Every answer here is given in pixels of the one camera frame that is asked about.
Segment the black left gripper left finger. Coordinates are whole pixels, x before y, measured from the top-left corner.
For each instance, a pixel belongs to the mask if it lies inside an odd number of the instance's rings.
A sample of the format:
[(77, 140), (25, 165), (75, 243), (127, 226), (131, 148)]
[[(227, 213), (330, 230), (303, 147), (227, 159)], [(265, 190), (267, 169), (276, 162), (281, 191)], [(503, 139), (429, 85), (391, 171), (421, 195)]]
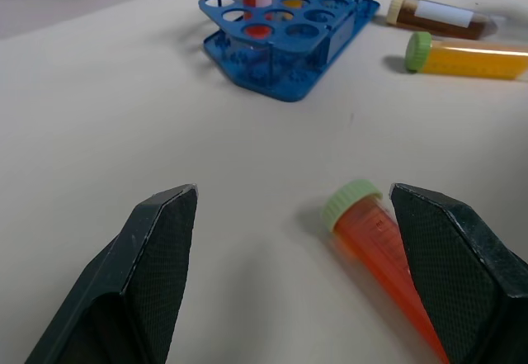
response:
[(186, 184), (140, 202), (85, 266), (25, 364), (165, 364), (197, 200)]

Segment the blue test tube rack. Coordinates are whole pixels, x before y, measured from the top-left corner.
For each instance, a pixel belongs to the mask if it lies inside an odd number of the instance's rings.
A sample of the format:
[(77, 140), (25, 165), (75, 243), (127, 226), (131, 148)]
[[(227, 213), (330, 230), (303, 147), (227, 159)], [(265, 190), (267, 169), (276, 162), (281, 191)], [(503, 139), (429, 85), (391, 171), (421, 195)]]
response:
[(200, 0), (218, 27), (203, 46), (239, 87), (297, 102), (379, 7), (375, 0)]

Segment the yellow labelled tube green cap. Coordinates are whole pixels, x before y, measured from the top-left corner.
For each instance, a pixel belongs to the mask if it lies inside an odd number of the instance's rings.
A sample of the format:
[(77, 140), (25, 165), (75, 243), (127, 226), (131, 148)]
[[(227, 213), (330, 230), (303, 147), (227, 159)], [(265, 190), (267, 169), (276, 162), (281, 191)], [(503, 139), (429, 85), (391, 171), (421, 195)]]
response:
[(435, 39), (420, 31), (411, 35), (404, 63), (413, 73), (528, 82), (528, 45)]

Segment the brown labelled tube cream cap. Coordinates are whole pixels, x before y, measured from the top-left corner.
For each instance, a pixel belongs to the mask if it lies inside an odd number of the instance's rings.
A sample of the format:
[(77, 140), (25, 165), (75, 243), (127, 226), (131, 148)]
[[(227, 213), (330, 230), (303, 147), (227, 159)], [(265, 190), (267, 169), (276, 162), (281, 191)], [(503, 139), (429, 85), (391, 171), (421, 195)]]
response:
[(498, 30), (488, 14), (429, 0), (391, 0), (386, 21), (391, 26), (465, 40), (481, 40)]

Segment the red liquid tube green cap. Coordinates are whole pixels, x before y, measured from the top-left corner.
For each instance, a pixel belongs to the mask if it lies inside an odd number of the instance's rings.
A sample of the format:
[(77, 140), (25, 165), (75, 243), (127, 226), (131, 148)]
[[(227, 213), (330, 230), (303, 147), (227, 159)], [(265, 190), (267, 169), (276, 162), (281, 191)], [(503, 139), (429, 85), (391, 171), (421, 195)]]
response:
[(338, 249), (365, 265), (442, 364), (449, 364), (413, 284), (398, 225), (383, 206), (382, 198), (372, 182), (353, 180), (328, 198), (322, 210), (323, 223)]

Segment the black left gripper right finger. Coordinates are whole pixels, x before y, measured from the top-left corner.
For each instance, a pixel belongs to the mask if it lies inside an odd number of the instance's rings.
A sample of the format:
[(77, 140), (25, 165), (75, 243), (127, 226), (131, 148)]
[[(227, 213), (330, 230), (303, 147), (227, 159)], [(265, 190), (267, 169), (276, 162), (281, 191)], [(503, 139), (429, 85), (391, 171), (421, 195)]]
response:
[(410, 273), (450, 364), (528, 364), (528, 263), (467, 204), (393, 184)]

